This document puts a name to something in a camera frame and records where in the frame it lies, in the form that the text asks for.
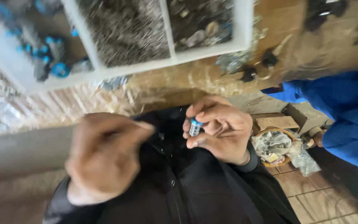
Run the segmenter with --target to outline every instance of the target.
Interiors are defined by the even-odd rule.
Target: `brown cardboard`
[[[291,129],[293,132],[299,131],[299,125],[294,121],[290,116],[286,116],[282,113],[268,113],[268,114],[253,114],[252,115],[253,134],[256,135],[263,130],[270,129],[270,127],[281,128],[281,129]],[[262,121],[263,129],[261,130],[258,125],[258,121]]]
[[[281,128],[281,129],[295,129],[299,130],[299,125],[290,116],[274,117],[274,118],[257,118],[256,123],[258,124],[261,131],[270,128]]]

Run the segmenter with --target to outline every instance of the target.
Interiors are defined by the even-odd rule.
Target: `wrist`
[[[244,153],[243,159],[240,160],[238,163],[234,163],[236,166],[245,166],[251,161],[251,155],[248,150]]]

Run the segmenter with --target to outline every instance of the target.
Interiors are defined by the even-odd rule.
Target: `black jacket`
[[[121,196],[99,205],[67,201],[69,177],[57,187],[44,224],[299,224],[276,179],[251,161],[234,166],[202,148],[187,149],[182,124],[187,107],[141,115],[157,132],[140,151],[141,170]]]

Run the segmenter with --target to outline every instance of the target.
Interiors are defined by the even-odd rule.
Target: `fingernail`
[[[149,123],[146,123],[146,122],[143,122],[143,121],[137,122],[137,125],[139,125],[142,128],[148,129],[148,130],[154,130],[155,129],[153,125],[151,125]]]

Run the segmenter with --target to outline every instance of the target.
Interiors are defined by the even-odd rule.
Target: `clear plastic vial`
[[[196,121],[196,118],[191,118],[190,136],[197,136],[200,133],[201,126],[201,122]]]

